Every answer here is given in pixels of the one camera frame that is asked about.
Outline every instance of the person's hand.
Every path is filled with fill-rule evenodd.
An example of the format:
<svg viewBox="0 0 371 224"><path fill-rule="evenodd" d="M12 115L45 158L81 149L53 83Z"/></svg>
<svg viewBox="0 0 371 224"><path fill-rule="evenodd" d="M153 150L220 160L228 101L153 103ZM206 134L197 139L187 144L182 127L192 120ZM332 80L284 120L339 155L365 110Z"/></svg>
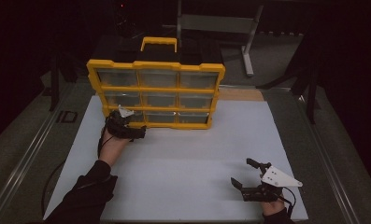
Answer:
<svg viewBox="0 0 371 224"><path fill-rule="evenodd" d="M278 199L277 201L271 203L261 202L261 207L264 211L264 216L267 217L280 212L285 206L284 202L281 199Z"/></svg>
<svg viewBox="0 0 371 224"><path fill-rule="evenodd" d="M130 140L131 139L112 136L112 134L105 129L103 137L104 144L101 148L98 160L104 161L112 167Z"/></svg>

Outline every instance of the black sleeve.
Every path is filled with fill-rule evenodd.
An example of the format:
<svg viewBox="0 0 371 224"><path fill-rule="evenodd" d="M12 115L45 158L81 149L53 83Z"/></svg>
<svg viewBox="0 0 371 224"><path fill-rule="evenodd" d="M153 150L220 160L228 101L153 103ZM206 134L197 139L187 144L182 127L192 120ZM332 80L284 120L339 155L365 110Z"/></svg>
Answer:
<svg viewBox="0 0 371 224"><path fill-rule="evenodd" d="M96 161L86 175L78 178L75 186L65 194L45 223L100 223L106 202L113 197L117 176L110 174L110 166Z"/></svg>
<svg viewBox="0 0 371 224"><path fill-rule="evenodd" d="M264 216L264 224L293 224L294 222L287 215L287 208L271 216Z"/></svg>

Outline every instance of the white tabletop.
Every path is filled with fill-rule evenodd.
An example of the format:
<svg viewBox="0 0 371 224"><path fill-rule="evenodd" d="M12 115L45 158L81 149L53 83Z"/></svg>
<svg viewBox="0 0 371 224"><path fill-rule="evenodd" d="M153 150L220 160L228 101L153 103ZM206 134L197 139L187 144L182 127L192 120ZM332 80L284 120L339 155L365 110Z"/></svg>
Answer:
<svg viewBox="0 0 371 224"><path fill-rule="evenodd" d="M50 199L45 218L96 160L104 116L93 96L74 145ZM262 219L256 202L243 202L231 177L244 187L261 184L260 170L246 158L271 162L293 176L267 102L219 100L209 130L147 129L112 168L119 177L103 220L116 221L255 221ZM307 219L298 188L292 218ZM291 193L284 197L293 201Z"/></svg>

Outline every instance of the carrying handle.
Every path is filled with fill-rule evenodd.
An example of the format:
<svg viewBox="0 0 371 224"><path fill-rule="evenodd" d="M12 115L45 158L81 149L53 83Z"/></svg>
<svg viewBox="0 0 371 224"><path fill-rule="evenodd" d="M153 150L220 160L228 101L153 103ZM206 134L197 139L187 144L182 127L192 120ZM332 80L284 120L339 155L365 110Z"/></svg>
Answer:
<svg viewBox="0 0 371 224"><path fill-rule="evenodd" d="M146 44L174 45L174 52L177 53L177 39L176 38L146 36L142 40L141 51L144 50L144 47Z"/></svg>

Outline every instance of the tool box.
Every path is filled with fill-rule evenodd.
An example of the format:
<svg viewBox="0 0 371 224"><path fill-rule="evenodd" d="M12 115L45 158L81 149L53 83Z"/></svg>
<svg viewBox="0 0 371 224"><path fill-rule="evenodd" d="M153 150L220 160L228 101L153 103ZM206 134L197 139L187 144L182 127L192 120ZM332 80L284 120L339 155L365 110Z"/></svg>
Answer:
<svg viewBox="0 0 371 224"><path fill-rule="evenodd" d="M214 41L167 37L103 36L87 68L104 115L134 110L135 128L210 128L225 73Z"/></svg>

